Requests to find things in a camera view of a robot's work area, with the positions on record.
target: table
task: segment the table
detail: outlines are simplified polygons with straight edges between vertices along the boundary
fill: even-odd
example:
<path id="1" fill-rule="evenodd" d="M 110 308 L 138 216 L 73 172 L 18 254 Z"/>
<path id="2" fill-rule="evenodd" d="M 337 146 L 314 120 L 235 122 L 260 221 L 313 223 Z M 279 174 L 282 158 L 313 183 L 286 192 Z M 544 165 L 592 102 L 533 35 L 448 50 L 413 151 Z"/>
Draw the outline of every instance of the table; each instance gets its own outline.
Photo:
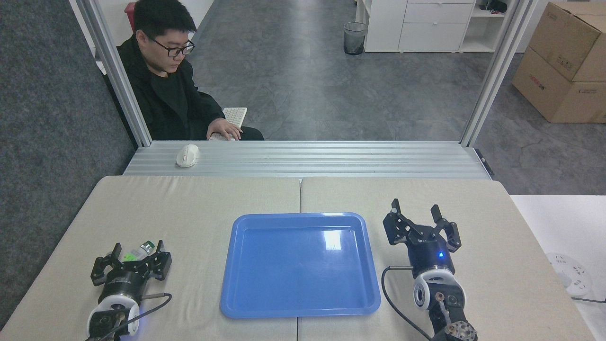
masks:
<path id="1" fill-rule="evenodd" d="M 454 276 L 467 293 L 465 315 L 480 341 L 593 340 L 526 222 L 496 181 L 305 178 L 301 212 L 362 215 L 380 278 L 386 266 L 408 264 L 406 247 L 390 245 L 382 225 L 394 198 L 417 224 L 434 226 L 434 204 L 444 218 L 458 224 L 462 246 L 452 254 Z M 396 306 L 431 331 L 427 312 L 412 301 L 411 274 L 390 272 L 386 279 Z M 369 316 L 301 319 L 299 341 L 308 340 L 425 339 L 384 300 Z"/>
<path id="2" fill-rule="evenodd" d="M 396 197 L 416 223 L 432 224 L 429 209 L 437 203 L 459 225 L 455 276 L 467 292 L 465 313 L 481 341 L 593 340 L 498 182 L 316 177 L 299 184 L 292 177 L 147 176 L 99 182 L 1 339 L 84 340 L 101 293 L 89 279 L 94 259 L 117 241 L 131 248 L 162 239 L 173 265 L 166 281 L 149 280 L 146 293 L 170 292 L 173 301 L 142 319 L 128 340 L 422 340 L 385 300 L 369 316 L 231 320 L 219 309 L 231 225 L 240 215 L 357 212 L 367 223 L 380 278 L 385 266 L 408 263 L 405 246 L 389 245 L 381 223 Z M 398 272 L 389 275 L 387 289 L 405 314 L 431 331 L 427 313 L 412 304 L 412 283 L 409 272 Z M 153 306 L 145 301 L 143 309 Z"/>
<path id="3" fill-rule="evenodd" d="M 166 280 L 148 281 L 146 293 L 169 292 L 173 299 L 144 317 L 137 334 L 124 340 L 294 340 L 296 318 L 232 320 L 219 310 L 234 220 L 278 212 L 299 212 L 297 179 L 105 177 L 0 339 L 85 340 L 88 315 L 101 294 L 90 280 L 95 258 L 105 256 L 116 242 L 124 253 L 148 239 L 161 239 L 173 263 Z M 142 310 L 161 302 L 143 301 Z"/>

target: man's hand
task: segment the man's hand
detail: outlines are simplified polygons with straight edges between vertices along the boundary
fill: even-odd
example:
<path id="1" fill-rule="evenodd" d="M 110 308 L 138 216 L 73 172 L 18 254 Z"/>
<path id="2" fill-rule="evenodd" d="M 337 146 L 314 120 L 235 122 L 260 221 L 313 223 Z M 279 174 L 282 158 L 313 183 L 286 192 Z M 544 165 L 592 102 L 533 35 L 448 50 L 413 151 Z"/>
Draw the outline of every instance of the man's hand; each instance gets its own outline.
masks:
<path id="1" fill-rule="evenodd" d="M 229 134 L 231 134 L 236 140 L 240 140 L 242 138 L 240 135 L 242 129 L 240 129 L 237 125 L 230 123 L 225 118 L 215 118 L 215 120 L 208 125 L 208 131 L 206 131 L 206 140 L 208 140 L 210 135 L 214 132 L 219 132 L 228 140 L 231 139 Z"/>

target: white power strip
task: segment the white power strip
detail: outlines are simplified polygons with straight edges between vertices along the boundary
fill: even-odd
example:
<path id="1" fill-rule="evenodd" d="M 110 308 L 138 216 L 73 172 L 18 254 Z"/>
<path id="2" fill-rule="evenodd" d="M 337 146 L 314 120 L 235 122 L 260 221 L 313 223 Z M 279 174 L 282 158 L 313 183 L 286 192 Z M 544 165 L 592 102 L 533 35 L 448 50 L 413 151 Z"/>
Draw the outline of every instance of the white power strip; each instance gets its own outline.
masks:
<path id="1" fill-rule="evenodd" d="M 571 296 L 581 297 L 591 291 L 591 276 L 579 262 L 563 254 L 547 254 L 547 258 Z"/>
<path id="2" fill-rule="evenodd" d="M 237 125 L 238 127 L 242 127 L 242 123 L 244 122 L 244 117 L 246 116 L 246 111 L 248 111 L 247 108 L 244 107 L 240 107 L 240 108 L 234 108 L 234 107 L 229 107 L 229 108 L 223 108 L 223 114 L 225 115 L 225 119 L 229 122 L 229 123 L 233 123 L 235 125 Z M 233 136 L 231 136 L 230 134 L 230 140 L 234 141 L 235 138 Z M 208 139 L 209 141 L 227 141 L 227 139 L 225 138 L 225 136 L 223 136 L 221 133 L 219 132 L 214 132 L 210 135 L 210 138 Z"/>

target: aluminum rail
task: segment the aluminum rail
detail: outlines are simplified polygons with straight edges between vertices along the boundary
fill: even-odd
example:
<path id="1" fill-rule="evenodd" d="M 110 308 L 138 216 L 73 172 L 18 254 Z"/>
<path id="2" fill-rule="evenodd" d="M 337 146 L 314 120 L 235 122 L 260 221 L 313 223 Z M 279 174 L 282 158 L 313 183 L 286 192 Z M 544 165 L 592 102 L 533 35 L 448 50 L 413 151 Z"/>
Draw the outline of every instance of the aluminum rail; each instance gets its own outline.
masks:
<path id="1" fill-rule="evenodd" d="M 490 62 L 476 107 L 473 109 L 459 141 L 461 146 L 472 147 L 476 142 L 535 7 L 536 1 L 518 0 L 514 8 L 508 9 L 514 11 L 513 16 L 511 16 L 505 30 L 506 34 Z"/>
<path id="2" fill-rule="evenodd" d="M 187 143 L 200 151 L 181 168 L 175 159 Z M 124 175 L 490 179 L 474 149 L 457 141 L 154 141 Z"/>
<path id="3" fill-rule="evenodd" d="M 139 104 L 135 98 L 135 93 L 130 86 L 122 60 L 118 55 L 118 50 L 116 50 L 112 33 L 103 17 L 103 12 L 98 1 L 76 0 L 76 3 L 93 38 L 93 43 L 99 52 L 101 61 L 107 71 L 107 76 L 112 83 L 114 92 L 118 97 L 137 145 L 139 147 L 149 147 L 152 143 L 152 138 L 145 125 Z"/>

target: white cabinet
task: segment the white cabinet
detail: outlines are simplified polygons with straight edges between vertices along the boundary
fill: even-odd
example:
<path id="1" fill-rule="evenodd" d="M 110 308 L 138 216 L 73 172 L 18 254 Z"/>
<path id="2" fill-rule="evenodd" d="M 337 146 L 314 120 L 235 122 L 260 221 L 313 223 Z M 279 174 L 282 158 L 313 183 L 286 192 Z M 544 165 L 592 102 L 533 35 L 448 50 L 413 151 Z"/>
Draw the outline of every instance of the white cabinet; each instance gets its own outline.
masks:
<path id="1" fill-rule="evenodd" d="M 505 15 L 480 10 L 482 2 L 358 0 L 356 21 L 368 24 L 366 52 L 494 52 Z"/>

